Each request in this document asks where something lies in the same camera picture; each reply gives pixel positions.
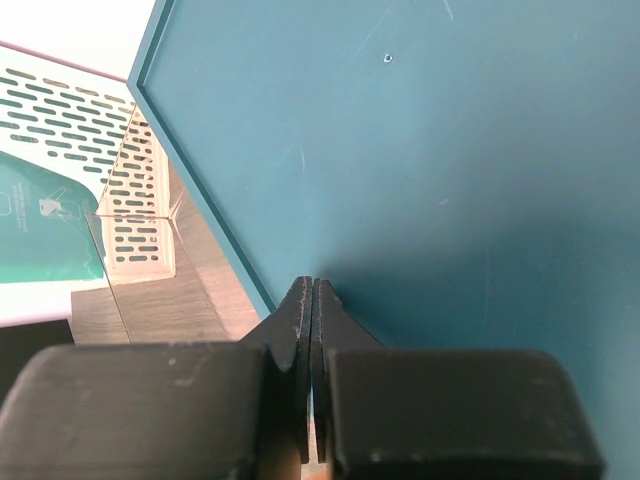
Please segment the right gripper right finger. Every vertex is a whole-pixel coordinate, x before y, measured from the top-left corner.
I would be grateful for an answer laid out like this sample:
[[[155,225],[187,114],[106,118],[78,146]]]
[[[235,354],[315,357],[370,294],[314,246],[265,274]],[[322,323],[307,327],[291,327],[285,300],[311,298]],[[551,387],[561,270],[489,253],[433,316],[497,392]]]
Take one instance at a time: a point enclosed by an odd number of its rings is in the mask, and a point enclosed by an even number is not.
[[[317,456],[333,479],[600,479],[574,384],[535,350],[380,343],[318,279],[312,300]]]

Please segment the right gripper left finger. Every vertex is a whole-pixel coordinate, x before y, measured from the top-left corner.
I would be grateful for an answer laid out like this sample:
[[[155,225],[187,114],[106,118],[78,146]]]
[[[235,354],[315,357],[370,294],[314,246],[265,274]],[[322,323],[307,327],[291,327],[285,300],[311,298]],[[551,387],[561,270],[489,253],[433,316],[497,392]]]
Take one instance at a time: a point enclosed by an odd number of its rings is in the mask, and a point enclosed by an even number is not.
[[[5,479],[297,479],[312,280],[236,342],[56,345],[1,407]]]

